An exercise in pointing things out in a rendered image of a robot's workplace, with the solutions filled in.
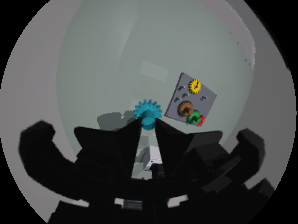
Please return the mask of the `brown gear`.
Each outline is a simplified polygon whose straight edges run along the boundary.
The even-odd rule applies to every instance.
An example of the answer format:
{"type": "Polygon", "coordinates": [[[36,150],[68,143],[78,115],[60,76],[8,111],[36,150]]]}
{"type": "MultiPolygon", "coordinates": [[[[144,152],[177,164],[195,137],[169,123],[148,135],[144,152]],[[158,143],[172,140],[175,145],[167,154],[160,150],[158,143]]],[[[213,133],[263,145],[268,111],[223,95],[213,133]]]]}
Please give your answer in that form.
{"type": "Polygon", "coordinates": [[[184,103],[180,103],[180,105],[178,105],[177,109],[180,109],[180,111],[178,112],[178,115],[182,116],[182,117],[186,117],[188,115],[193,115],[193,107],[192,107],[192,101],[186,100],[184,101],[184,103]]]}

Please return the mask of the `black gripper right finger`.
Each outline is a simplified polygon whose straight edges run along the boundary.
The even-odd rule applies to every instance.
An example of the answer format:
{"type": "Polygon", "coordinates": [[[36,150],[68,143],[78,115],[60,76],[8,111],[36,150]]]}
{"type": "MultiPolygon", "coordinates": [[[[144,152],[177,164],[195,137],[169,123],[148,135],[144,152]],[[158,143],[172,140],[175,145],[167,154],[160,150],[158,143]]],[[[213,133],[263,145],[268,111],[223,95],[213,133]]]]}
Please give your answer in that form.
{"type": "Polygon", "coordinates": [[[193,132],[186,135],[178,131],[173,125],[165,124],[164,121],[156,119],[157,144],[161,152],[162,168],[164,168],[165,179],[176,177],[174,172],[181,167],[190,151],[197,145],[208,145],[218,143],[222,140],[222,131],[193,132]]]}

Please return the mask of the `teal gear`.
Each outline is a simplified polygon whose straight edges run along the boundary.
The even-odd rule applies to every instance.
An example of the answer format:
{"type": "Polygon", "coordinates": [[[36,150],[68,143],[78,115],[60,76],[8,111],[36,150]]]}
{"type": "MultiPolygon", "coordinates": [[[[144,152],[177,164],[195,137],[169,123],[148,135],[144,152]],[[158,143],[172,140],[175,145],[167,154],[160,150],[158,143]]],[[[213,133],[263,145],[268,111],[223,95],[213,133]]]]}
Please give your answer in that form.
{"type": "Polygon", "coordinates": [[[145,99],[144,104],[142,104],[141,101],[138,101],[138,104],[140,104],[140,107],[138,107],[138,105],[134,107],[136,108],[136,111],[133,111],[133,113],[136,113],[136,115],[133,116],[133,119],[142,117],[142,129],[145,129],[145,131],[153,131],[153,129],[156,128],[156,119],[162,119],[160,113],[164,111],[160,109],[161,105],[157,105],[157,101],[154,101],[152,104],[152,99],[149,100],[149,103],[145,99]]]}

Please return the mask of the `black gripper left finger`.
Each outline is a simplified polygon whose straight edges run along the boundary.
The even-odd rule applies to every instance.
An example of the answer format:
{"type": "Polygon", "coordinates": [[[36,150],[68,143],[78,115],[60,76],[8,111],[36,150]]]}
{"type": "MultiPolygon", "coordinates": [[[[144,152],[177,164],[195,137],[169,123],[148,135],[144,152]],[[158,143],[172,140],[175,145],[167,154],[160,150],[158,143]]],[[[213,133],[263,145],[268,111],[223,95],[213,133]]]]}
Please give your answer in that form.
{"type": "Polygon", "coordinates": [[[138,140],[140,140],[141,135],[141,123],[142,117],[138,117],[116,132],[76,127],[73,133],[76,135],[80,147],[116,155],[125,179],[130,180],[132,179],[134,163],[136,163],[134,159],[136,159],[138,140]]]}

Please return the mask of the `yellow gear with black stripe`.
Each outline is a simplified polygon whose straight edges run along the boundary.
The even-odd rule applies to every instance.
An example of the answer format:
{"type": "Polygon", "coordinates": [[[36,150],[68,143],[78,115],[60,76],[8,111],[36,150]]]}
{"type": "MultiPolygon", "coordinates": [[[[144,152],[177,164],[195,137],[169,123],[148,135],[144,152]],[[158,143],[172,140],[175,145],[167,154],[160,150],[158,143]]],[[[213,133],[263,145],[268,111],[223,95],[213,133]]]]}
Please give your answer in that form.
{"type": "Polygon", "coordinates": [[[190,92],[193,92],[194,95],[196,95],[196,93],[200,92],[200,89],[201,89],[200,81],[198,81],[197,79],[194,79],[194,80],[190,81],[189,84],[190,84],[189,85],[190,92]],[[198,87],[200,87],[200,88],[198,88],[198,87],[196,88],[196,85],[198,85],[198,87]]]}

